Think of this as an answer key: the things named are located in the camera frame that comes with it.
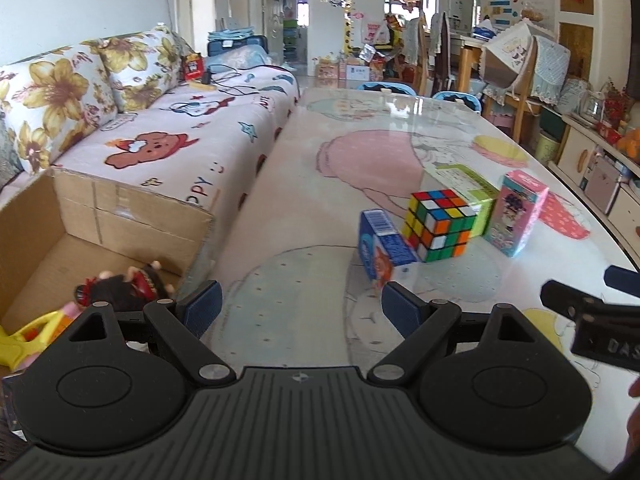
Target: table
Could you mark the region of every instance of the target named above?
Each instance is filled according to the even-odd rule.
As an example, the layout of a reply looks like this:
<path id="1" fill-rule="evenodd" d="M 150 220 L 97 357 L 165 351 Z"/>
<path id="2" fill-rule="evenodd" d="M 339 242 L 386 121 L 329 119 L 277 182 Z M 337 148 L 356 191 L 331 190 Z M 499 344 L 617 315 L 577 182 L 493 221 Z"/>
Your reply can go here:
<path id="1" fill-rule="evenodd" d="M 460 65 L 458 68 L 458 92 L 468 93 L 471 81 L 471 69 L 473 65 L 480 63 L 482 46 L 486 42 L 465 36 L 461 36 L 461 41 L 462 48 L 460 49 Z"/>
<path id="2" fill-rule="evenodd" d="M 466 164 L 496 186 L 503 174 L 522 168 L 549 185 L 542 220 L 518 257 L 474 238 L 463 256 L 423 264 L 414 292 L 467 311 L 488 312 L 498 302 L 525 311 L 592 387 L 594 409 L 579 444 L 613 467 L 635 407 L 626 395 L 634 375 L 572 356 L 572 324 L 544 310 L 538 294 L 554 278 L 607 301 L 638 303 L 602 281 L 608 265 L 632 265 L 559 180 L 456 103 L 308 89 L 213 270 L 225 304 L 203 341 L 238 371 L 245 365 L 368 370 L 401 336 L 382 314 L 357 257 L 358 218 L 364 209 L 383 207 L 400 226 L 423 167 L 434 162 Z"/>
<path id="3" fill-rule="evenodd" d="M 425 38 L 431 41 L 431 33 L 426 32 Z M 458 92 L 469 92 L 471 82 L 471 70 L 473 65 L 480 63 L 482 55 L 482 46 L 486 41 L 478 40 L 463 34 L 450 34 L 451 53 L 460 56 L 460 64 L 458 66 Z"/>

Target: blue gripper pad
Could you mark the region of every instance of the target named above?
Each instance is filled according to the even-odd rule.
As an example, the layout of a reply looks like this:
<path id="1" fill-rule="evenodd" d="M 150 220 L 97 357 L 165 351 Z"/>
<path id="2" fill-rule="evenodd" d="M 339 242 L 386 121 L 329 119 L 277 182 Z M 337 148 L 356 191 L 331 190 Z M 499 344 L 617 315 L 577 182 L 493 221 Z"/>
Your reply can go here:
<path id="1" fill-rule="evenodd" d="M 204 282 L 199 288 L 180 300 L 176 314 L 182 324 L 198 339 L 222 311 L 222 287 L 216 281 Z"/>
<path id="2" fill-rule="evenodd" d="M 384 286 L 382 289 L 382 313 L 396 327 L 400 335 L 407 339 L 421 325 L 420 306 L 425 303 L 415 294 L 403 290 L 404 292 L 401 292 L 395 288 L 393 282 Z"/>

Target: cabinet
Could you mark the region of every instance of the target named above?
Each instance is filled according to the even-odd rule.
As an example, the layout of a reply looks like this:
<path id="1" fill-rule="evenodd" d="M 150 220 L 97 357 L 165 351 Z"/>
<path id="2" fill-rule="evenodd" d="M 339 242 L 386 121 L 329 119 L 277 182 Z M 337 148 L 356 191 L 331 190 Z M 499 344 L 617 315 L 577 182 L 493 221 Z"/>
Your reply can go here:
<path id="1" fill-rule="evenodd" d="M 640 204 L 637 200 L 629 194 L 628 187 L 623 186 L 611 208 L 609 220 L 636 253 L 640 253 Z"/>
<path id="2" fill-rule="evenodd" d="M 573 180 L 574 184 L 580 186 L 596 143 L 574 128 L 569 130 L 568 135 L 558 168 Z"/>
<path id="3" fill-rule="evenodd" d="M 569 116 L 562 116 L 562 120 L 569 126 L 563 139 L 564 150 L 557 165 L 549 163 L 549 170 L 590 209 L 640 269 L 640 197 L 627 184 L 622 184 L 609 214 L 606 214 L 607 208 L 604 207 L 605 211 L 598 208 L 579 187 L 596 146 L 624 164 L 635 178 L 640 178 L 640 166 L 608 144 L 596 131 Z"/>

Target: stuffed toy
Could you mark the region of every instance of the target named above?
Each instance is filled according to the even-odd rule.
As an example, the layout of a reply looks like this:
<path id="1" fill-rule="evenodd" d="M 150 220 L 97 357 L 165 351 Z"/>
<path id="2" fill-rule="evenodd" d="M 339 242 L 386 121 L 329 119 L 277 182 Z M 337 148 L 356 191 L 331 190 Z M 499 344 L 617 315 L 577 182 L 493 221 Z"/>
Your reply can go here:
<path id="1" fill-rule="evenodd" d="M 160 279 L 161 268 L 159 262 L 151 262 L 142 269 L 129 267 L 126 274 L 104 270 L 76 287 L 76 303 L 82 309 L 96 301 L 107 301 L 116 312 L 142 310 L 147 303 L 169 298 L 174 293 L 173 286 L 165 285 Z"/>

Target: floral cushion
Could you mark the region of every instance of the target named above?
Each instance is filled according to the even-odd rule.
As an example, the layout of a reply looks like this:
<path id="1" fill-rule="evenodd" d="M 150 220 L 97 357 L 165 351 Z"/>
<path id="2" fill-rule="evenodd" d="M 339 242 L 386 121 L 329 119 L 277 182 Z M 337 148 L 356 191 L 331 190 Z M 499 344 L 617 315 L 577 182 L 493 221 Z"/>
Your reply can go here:
<path id="1" fill-rule="evenodd" d="M 14 143 L 7 134 L 4 126 L 4 104 L 9 104 L 5 99 L 9 92 L 9 76 L 0 72 L 0 189 L 8 184 L 14 176 L 22 171 L 22 165 L 14 150 Z"/>
<path id="2" fill-rule="evenodd" d="M 2 71 L 7 135 L 31 174 L 116 117 L 107 72 L 89 46 L 64 47 Z"/>
<path id="3" fill-rule="evenodd" d="M 180 55 L 174 36 L 164 25 L 100 44 L 111 87 L 121 112 L 149 108 L 178 85 Z"/>

